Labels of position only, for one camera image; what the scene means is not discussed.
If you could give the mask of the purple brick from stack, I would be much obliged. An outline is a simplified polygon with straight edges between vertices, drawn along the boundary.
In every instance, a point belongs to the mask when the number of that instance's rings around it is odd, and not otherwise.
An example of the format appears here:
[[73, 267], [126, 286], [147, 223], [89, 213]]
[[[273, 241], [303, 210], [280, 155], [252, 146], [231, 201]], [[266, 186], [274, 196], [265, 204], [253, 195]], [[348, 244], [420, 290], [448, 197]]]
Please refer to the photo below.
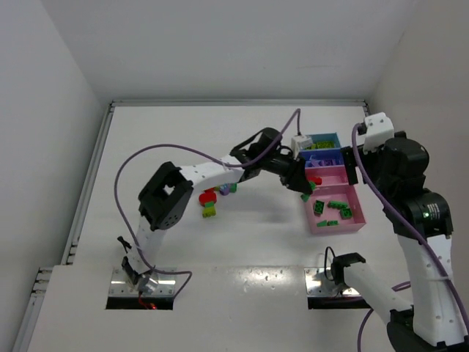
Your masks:
[[310, 167], [329, 167], [329, 166], [341, 165], [341, 162], [337, 161], [335, 158], [310, 157], [309, 164], [310, 164]]

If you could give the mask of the red square lego brick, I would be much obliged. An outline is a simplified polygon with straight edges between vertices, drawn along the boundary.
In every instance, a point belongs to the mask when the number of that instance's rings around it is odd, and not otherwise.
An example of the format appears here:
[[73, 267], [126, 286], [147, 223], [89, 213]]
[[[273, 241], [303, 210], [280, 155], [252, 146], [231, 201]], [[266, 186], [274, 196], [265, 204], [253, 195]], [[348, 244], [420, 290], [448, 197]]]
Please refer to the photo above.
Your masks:
[[315, 185], [322, 185], [322, 178], [321, 177], [310, 177], [309, 181], [313, 182]]

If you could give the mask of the yellow-green lego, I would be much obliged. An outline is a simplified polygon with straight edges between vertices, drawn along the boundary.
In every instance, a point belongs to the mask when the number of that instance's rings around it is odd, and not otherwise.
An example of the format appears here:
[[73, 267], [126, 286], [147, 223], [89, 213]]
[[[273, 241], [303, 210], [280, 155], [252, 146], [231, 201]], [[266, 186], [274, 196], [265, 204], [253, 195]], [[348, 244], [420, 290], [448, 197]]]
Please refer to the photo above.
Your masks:
[[335, 143], [333, 141], [320, 141], [316, 143], [317, 149], [333, 149]]

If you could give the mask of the green lego plate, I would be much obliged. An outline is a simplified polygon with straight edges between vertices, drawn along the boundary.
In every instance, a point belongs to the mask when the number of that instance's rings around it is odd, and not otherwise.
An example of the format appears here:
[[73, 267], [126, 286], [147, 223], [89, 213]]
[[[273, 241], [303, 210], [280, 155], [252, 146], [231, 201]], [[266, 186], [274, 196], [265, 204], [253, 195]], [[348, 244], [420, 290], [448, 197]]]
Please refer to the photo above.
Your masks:
[[346, 202], [339, 202], [339, 201], [331, 200], [331, 201], [328, 202], [328, 207], [333, 208], [333, 209], [337, 209], [337, 210], [341, 210], [341, 209], [349, 208], [349, 205]]

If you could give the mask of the yellow-green lego brick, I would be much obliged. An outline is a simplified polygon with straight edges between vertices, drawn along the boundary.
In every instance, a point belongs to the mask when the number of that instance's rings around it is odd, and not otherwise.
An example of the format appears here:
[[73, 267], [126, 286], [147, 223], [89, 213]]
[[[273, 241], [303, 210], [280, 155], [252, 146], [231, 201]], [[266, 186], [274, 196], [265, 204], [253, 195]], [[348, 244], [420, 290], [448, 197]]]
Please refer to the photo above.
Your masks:
[[210, 206], [210, 207], [205, 207], [203, 210], [202, 210], [202, 217], [204, 219], [206, 218], [209, 218], [209, 217], [213, 217], [216, 215], [216, 209], [215, 209], [215, 206]]

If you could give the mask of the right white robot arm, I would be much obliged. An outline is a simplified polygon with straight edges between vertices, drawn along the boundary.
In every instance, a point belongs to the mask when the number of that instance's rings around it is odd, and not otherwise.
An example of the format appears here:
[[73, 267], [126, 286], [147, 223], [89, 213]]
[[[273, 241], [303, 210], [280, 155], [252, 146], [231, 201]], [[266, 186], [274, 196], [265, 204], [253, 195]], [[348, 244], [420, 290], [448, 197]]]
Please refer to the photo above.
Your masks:
[[412, 301], [406, 301], [376, 275], [358, 253], [334, 257], [336, 285], [357, 290], [386, 325], [395, 351], [467, 351], [468, 313], [452, 279], [453, 224], [447, 201], [425, 188], [429, 153], [404, 132], [374, 132], [355, 126], [341, 150], [353, 183], [360, 172], [383, 204], [405, 256]]

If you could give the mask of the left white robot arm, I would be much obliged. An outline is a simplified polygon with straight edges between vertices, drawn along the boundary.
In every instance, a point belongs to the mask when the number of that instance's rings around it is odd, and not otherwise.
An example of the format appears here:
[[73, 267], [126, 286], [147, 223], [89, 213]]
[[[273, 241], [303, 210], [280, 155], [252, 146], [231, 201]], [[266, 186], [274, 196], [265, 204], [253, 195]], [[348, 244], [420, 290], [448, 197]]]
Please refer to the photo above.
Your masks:
[[139, 227], [130, 232], [133, 244], [122, 260], [130, 283], [142, 288], [152, 274], [162, 273], [154, 255], [166, 231], [182, 219], [193, 194], [242, 183], [266, 171], [278, 175], [287, 189], [310, 195], [305, 167], [305, 160], [282, 145], [281, 132], [274, 128], [263, 128], [222, 158], [209, 157], [206, 163], [190, 166], [161, 164], [138, 195]]

